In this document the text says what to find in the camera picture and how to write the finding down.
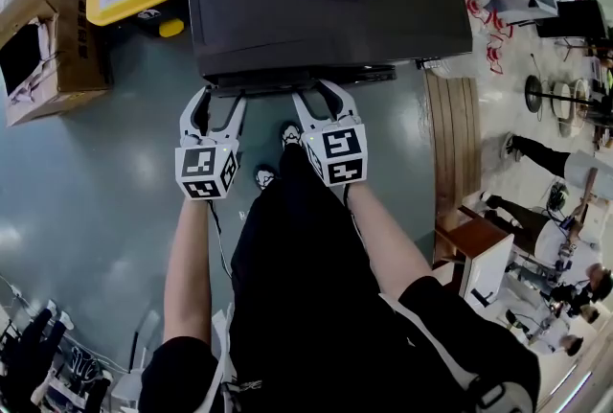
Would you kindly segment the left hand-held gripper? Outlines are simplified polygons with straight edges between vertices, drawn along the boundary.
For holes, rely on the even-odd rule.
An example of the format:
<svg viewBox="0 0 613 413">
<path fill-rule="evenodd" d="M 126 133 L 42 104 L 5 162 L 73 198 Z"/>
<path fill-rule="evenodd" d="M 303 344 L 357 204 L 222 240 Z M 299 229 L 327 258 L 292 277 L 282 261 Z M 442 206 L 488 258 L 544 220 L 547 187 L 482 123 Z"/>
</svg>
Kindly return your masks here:
<svg viewBox="0 0 613 413">
<path fill-rule="evenodd" d="M 238 171 L 238 138 L 247 99 L 237 97 L 221 128 L 209 129 L 211 89 L 200 89 L 179 119 L 182 137 L 175 149 L 175 179 L 189 199 L 226 198 Z"/>
</svg>

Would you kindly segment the white pull-out drawer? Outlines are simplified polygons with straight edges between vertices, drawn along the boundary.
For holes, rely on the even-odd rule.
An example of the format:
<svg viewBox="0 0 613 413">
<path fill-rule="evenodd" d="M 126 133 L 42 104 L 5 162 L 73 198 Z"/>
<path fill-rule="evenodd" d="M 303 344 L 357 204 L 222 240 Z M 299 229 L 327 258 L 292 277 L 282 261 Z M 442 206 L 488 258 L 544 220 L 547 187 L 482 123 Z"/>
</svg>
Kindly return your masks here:
<svg viewBox="0 0 613 413">
<path fill-rule="evenodd" d="M 311 78 L 221 78 L 218 84 L 211 86 L 211 95 L 218 98 L 234 98 L 241 95 L 255 97 L 283 94 L 295 90 L 309 89 L 315 85 L 315 82 L 316 80 Z"/>
</svg>

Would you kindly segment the person's right forearm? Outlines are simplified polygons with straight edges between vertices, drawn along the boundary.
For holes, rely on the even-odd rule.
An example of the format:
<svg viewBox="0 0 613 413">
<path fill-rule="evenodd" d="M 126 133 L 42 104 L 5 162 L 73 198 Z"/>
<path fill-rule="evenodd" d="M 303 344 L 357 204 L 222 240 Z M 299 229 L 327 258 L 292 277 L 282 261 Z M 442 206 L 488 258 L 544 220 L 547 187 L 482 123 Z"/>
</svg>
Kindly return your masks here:
<svg viewBox="0 0 613 413">
<path fill-rule="evenodd" d="M 430 266 L 370 187 L 353 183 L 349 208 L 380 289 L 399 299 L 415 281 L 432 275 Z"/>
</svg>

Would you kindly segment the open cardboard box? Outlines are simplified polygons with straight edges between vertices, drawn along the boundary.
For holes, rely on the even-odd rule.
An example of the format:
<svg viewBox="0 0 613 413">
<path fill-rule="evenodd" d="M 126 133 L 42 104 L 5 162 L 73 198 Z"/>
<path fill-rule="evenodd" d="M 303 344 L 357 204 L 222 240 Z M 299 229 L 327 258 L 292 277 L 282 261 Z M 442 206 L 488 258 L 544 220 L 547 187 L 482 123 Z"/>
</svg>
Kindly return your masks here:
<svg viewBox="0 0 613 413">
<path fill-rule="evenodd" d="M 59 65 L 56 73 L 35 91 L 36 103 L 10 104 L 0 71 L 0 105 L 8 126 L 64 114 L 110 88 L 106 57 L 95 28 L 85 16 L 85 4 L 76 13 L 55 17 Z"/>
</svg>

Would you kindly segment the person's right shoe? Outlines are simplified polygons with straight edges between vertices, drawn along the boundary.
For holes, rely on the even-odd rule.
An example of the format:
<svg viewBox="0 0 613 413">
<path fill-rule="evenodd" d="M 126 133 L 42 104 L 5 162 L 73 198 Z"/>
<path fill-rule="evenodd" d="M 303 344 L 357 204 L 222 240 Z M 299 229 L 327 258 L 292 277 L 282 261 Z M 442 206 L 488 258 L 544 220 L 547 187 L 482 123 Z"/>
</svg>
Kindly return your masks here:
<svg viewBox="0 0 613 413">
<path fill-rule="evenodd" d="M 280 129 L 280 140 L 282 143 L 282 148 L 286 149 L 290 145 L 301 146 L 302 133 L 300 127 L 291 121 L 287 121 L 282 124 Z"/>
</svg>

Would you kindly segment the person's shoe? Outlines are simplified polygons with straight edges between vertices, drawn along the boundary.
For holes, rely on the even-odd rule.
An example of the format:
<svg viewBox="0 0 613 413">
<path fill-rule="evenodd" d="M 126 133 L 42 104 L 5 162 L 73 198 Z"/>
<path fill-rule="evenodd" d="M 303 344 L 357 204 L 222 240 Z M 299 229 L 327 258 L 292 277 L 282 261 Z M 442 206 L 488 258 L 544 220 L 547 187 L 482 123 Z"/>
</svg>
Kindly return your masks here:
<svg viewBox="0 0 613 413">
<path fill-rule="evenodd" d="M 291 121 L 287 121 L 282 124 L 280 129 L 280 140 L 282 143 L 282 148 L 286 149 L 290 145 L 301 146 L 302 133 L 300 127 Z"/>
<path fill-rule="evenodd" d="M 258 165 L 255 169 L 255 181 L 261 191 L 265 190 L 277 177 L 275 170 L 268 165 Z"/>
</svg>

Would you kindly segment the person's left shoe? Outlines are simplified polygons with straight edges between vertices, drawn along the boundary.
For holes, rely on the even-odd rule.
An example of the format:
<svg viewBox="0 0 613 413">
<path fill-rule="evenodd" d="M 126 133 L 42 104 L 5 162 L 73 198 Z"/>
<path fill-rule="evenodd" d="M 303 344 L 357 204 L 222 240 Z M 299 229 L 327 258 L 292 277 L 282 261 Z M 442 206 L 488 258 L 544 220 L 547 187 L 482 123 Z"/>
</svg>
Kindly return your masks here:
<svg viewBox="0 0 613 413">
<path fill-rule="evenodd" d="M 255 181 L 261 191 L 265 190 L 277 177 L 275 170 L 268 165 L 258 165 L 255 169 Z"/>
</svg>

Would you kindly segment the black washing machine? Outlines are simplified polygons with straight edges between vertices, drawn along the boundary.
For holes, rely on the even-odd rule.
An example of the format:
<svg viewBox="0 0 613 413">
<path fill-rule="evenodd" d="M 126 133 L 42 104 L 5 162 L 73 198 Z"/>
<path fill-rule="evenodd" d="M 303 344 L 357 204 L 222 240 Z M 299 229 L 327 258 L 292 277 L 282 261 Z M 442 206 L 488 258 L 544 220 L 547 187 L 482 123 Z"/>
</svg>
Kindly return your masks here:
<svg viewBox="0 0 613 413">
<path fill-rule="evenodd" d="M 189 0 L 199 75 L 387 80 L 396 63 L 469 53 L 465 0 Z"/>
</svg>

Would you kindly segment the person's black clothing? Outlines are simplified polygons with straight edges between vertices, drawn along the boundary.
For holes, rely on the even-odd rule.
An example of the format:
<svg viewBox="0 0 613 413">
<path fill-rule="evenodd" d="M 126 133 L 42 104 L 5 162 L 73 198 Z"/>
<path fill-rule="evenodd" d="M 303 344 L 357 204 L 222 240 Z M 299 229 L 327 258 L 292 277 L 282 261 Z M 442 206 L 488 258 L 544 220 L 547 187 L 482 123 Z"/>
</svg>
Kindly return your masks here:
<svg viewBox="0 0 613 413">
<path fill-rule="evenodd" d="M 226 355 L 163 339 L 139 413 L 534 413 L 534 353 L 433 274 L 385 294 L 349 208 L 284 149 L 231 261 Z"/>
</svg>

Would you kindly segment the pale pink cloth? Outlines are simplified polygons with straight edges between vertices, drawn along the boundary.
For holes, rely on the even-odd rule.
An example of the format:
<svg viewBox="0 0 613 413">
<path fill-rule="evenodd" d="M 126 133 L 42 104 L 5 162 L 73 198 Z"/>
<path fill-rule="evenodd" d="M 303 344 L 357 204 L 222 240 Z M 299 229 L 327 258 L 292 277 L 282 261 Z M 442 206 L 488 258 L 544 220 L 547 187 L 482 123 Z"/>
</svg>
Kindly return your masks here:
<svg viewBox="0 0 613 413">
<path fill-rule="evenodd" d="M 0 49 L 2 72 L 10 104 L 36 103 L 35 91 L 56 73 L 57 18 L 35 17 Z"/>
</svg>

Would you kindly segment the black round-base stand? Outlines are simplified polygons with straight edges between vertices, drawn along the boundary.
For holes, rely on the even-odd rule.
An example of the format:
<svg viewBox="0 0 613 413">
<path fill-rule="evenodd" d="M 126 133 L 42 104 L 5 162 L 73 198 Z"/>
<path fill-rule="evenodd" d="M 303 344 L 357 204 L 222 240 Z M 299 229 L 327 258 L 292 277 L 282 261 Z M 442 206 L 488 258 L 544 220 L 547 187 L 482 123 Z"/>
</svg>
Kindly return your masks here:
<svg viewBox="0 0 613 413">
<path fill-rule="evenodd" d="M 545 90 L 544 81 L 540 77 L 540 70 L 535 61 L 534 54 L 531 54 L 536 75 L 530 74 L 524 82 L 524 102 L 528 111 L 537 114 L 541 111 L 545 100 L 550 100 L 552 109 L 558 119 L 566 120 L 564 107 L 566 105 L 577 105 L 585 108 L 593 108 L 599 104 L 590 98 L 587 89 L 582 90 L 579 81 L 574 86 L 566 83 L 556 82 L 548 91 Z"/>
</svg>

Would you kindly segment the white cabinet with wooden top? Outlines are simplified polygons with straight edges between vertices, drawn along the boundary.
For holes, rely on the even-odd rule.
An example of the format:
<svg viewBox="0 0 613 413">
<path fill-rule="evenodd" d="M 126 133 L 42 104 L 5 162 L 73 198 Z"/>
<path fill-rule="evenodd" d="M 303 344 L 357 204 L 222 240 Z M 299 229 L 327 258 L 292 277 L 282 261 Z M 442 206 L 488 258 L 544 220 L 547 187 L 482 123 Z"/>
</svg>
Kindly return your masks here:
<svg viewBox="0 0 613 413">
<path fill-rule="evenodd" d="M 512 247 L 512 234 L 461 206 L 436 220 L 434 275 L 481 312 L 496 300 Z"/>
</svg>

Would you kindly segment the white round stool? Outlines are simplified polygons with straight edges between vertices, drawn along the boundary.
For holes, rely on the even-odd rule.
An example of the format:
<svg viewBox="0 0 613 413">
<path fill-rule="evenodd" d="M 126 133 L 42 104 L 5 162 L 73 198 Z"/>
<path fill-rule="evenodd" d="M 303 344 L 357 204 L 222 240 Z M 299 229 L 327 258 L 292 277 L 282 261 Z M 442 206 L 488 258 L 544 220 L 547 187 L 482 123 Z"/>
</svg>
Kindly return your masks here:
<svg viewBox="0 0 613 413">
<path fill-rule="evenodd" d="M 560 99 L 552 99 L 552 107 L 558 122 L 559 134 L 562 138 L 573 138 L 580 134 L 585 126 L 585 116 L 588 105 L 575 103 L 575 100 L 591 100 L 591 86 L 584 79 L 571 83 L 556 82 L 552 90 Z"/>
</svg>

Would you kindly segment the black flat monitor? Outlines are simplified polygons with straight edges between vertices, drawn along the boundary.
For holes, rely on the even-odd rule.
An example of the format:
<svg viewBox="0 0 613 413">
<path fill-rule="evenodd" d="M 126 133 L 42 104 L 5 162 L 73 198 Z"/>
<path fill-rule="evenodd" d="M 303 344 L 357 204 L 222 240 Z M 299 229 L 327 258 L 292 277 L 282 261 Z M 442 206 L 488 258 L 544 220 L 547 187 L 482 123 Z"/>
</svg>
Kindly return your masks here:
<svg viewBox="0 0 613 413">
<path fill-rule="evenodd" d="M 608 38 L 608 25 L 597 0 L 558 1 L 557 17 L 536 24 L 541 38 Z"/>
</svg>

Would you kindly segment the black printed bag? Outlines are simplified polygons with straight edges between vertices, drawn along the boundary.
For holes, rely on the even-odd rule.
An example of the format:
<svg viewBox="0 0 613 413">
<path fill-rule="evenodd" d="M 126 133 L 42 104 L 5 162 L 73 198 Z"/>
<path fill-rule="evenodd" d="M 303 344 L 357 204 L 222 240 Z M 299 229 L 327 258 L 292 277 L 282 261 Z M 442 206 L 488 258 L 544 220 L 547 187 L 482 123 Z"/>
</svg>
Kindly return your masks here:
<svg viewBox="0 0 613 413">
<path fill-rule="evenodd" d="M 110 371 L 103 369 L 101 363 L 81 347 L 71 349 L 69 368 L 69 390 L 78 396 L 89 393 L 94 384 L 101 379 L 110 382 L 114 377 Z"/>
</svg>

